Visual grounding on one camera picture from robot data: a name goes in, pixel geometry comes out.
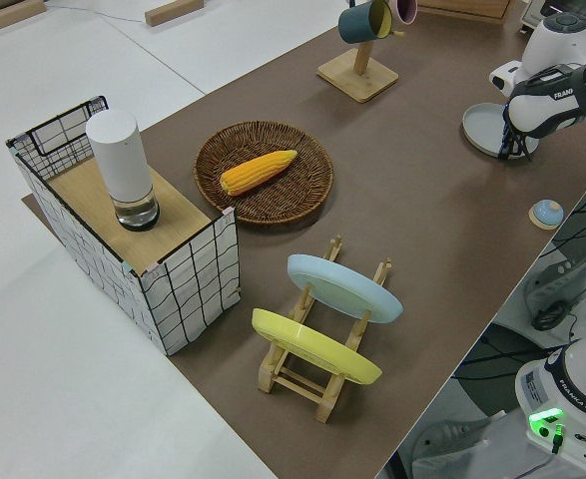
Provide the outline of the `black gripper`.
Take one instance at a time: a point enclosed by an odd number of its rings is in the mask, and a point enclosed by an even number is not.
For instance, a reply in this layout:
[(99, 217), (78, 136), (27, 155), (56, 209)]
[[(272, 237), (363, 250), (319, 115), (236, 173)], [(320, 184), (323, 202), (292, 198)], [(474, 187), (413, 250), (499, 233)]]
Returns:
[[(504, 123), (504, 129), (502, 132), (501, 146), (498, 151), (498, 159), (502, 161), (508, 160), (513, 154), (517, 153), (517, 147), (515, 146), (515, 140), (513, 139), (512, 125), (509, 117), (510, 102), (506, 102), (503, 106), (502, 119)], [(520, 135), (517, 139), (517, 145), (519, 149), (519, 156), (531, 161), (531, 154), (533, 150), (529, 149), (530, 138), (525, 135)]]

